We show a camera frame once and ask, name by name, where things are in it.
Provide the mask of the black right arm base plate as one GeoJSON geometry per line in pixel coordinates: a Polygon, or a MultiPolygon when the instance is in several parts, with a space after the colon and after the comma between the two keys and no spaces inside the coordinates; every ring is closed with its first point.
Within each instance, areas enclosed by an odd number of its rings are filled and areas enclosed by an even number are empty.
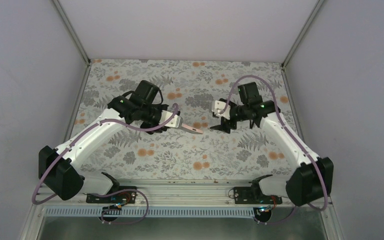
{"type": "Polygon", "coordinates": [[[237,205],[269,205],[283,203],[281,197],[264,195],[259,188],[250,186],[236,186],[233,189],[233,199],[237,205]]]}

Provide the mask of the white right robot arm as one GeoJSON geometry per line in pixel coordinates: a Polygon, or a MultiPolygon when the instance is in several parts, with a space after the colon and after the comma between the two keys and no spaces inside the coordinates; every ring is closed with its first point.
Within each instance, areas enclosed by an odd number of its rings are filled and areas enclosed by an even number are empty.
{"type": "Polygon", "coordinates": [[[258,204],[270,196],[288,198],[296,206],[330,195],[334,164],[328,157],[320,157],[291,130],[280,108],[273,100],[263,101],[254,82],[238,86],[241,105],[221,98],[212,103],[214,117],[220,124],[212,129],[229,134],[238,122],[249,121],[249,127],[260,128],[273,138],[292,169],[290,176],[270,173],[256,178],[252,183],[251,198],[258,204]]]}

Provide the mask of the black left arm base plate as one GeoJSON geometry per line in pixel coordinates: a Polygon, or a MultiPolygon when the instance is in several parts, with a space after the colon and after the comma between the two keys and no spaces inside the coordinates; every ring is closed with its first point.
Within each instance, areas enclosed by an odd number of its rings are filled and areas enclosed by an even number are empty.
{"type": "Polygon", "coordinates": [[[134,204],[136,201],[136,192],[135,191],[127,191],[127,189],[133,189],[137,190],[136,186],[119,186],[118,189],[116,190],[111,190],[109,192],[117,192],[117,191],[123,191],[120,193],[117,193],[112,196],[108,197],[98,197],[93,194],[87,194],[86,195],[86,203],[88,204],[110,204],[110,205],[115,205],[115,204],[134,204]]]}

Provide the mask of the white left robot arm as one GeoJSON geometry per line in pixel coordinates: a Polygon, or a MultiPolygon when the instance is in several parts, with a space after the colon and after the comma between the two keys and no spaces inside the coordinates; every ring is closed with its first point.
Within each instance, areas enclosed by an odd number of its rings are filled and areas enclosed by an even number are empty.
{"type": "Polygon", "coordinates": [[[119,197],[118,181],[106,172],[81,174],[80,168],[99,146],[124,127],[150,134],[166,131],[175,115],[168,111],[168,105],[153,103],[161,94],[158,86],[142,80],[135,90],[113,98],[97,119],[77,135],[55,148],[43,147],[38,154],[39,183],[63,201],[83,193],[114,202],[119,197]]]}

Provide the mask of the pink phone case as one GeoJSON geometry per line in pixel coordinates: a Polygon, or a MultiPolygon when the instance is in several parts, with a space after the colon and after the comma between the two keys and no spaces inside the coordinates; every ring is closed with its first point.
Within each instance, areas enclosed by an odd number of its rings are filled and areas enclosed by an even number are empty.
{"type": "Polygon", "coordinates": [[[187,133],[194,134],[194,135],[202,135],[204,133],[202,130],[184,123],[182,123],[179,128],[187,133]]]}

